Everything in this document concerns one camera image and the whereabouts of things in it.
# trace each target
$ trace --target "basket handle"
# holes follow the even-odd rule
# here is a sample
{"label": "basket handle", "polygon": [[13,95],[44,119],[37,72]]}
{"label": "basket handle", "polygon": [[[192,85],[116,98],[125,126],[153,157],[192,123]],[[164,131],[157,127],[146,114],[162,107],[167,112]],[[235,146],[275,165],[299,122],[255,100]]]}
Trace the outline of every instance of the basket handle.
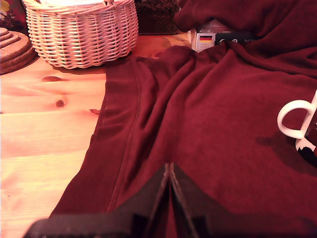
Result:
{"label": "basket handle", "polygon": [[105,5],[114,4],[114,0],[104,0]]}

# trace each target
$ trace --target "blanket seam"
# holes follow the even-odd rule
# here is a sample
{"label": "blanket seam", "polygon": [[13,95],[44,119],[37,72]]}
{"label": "blanket seam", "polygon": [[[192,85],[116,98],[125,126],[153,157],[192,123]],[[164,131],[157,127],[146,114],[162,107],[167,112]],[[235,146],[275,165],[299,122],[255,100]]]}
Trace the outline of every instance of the blanket seam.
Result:
{"label": "blanket seam", "polygon": [[125,150],[124,150],[124,153],[123,153],[123,160],[122,160],[122,163],[121,163],[121,167],[120,167],[120,170],[119,170],[119,173],[118,173],[118,177],[117,177],[117,180],[116,180],[116,183],[115,183],[112,195],[111,195],[111,199],[110,199],[109,205],[108,205],[108,207],[106,209],[107,213],[112,210],[112,208],[115,206],[115,204],[117,202],[117,198],[118,198],[118,195],[119,195],[119,189],[120,189],[121,184],[122,184],[123,172],[125,170],[125,166],[127,164],[128,157],[130,155],[130,145],[131,145],[131,142],[133,140],[133,133],[132,132],[134,131],[135,124],[136,124],[136,121],[137,121],[137,119],[139,117],[139,112],[140,112],[140,84],[139,84],[139,80],[138,80],[138,77],[136,75],[136,72],[134,71],[134,68],[133,68],[133,65],[132,65],[132,61],[129,61],[129,63],[131,64],[131,69],[133,71],[134,78],[135,78],[135,81],[136,81],[136,84],[137,84],[137,89],[138,89],[138,103],[137,103],[137,110],[136,110],[137,112],[136,112],[133,124],[131,126],[131,129],[130,129],[130,132],[129,132],[129,135],[128,135],[128,138],[127,138],[127,144],[126,144],[126,147],[125,147]]}

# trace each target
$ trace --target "dark container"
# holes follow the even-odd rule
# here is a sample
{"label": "dark container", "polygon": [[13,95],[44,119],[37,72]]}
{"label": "dark container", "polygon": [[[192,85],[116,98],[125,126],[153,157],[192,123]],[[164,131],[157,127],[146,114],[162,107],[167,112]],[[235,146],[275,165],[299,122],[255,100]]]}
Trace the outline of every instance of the dark container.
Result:
{"label": "dark container", "polygon": [[135,0],[139,34],[175,34],[174,16],[177,0]]}

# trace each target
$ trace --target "german flag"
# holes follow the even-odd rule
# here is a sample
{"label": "german flag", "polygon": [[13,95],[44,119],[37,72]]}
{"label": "german flag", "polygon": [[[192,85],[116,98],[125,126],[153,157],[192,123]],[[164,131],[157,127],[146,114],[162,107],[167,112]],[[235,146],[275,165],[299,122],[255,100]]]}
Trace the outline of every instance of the german flag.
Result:
{"label": "german flag", "polygon": [[201,43],[212,43],[212,36],[200,36],[199,42]]}

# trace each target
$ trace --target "wood knot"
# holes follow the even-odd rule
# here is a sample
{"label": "wood knot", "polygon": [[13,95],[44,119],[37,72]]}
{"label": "wood knot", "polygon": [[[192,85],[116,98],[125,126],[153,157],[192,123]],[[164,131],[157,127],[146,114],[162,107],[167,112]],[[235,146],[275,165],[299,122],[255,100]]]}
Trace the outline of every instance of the wood knot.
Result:
{"label": "wood knot", "polygon": [[63,108],[63,107],[65,107],[64,101],[63,101],[62,99],[58,100],[58,101],[56,102],[56,107],[57,107],[57,108]]}
{"label": "wood knot", "polygon": [[100,110],[97,110],[97,109],[90,109],[90,112],[92,112],[92,113],[93,113],[93,114],[95,114],[95,115],[99,115]]}
{"label": "wood knot", "polygon": [[56,76],[46,76],[42,78],[43,82],[58,82],[58,81],[67,81],[66,79],[59,78]]}

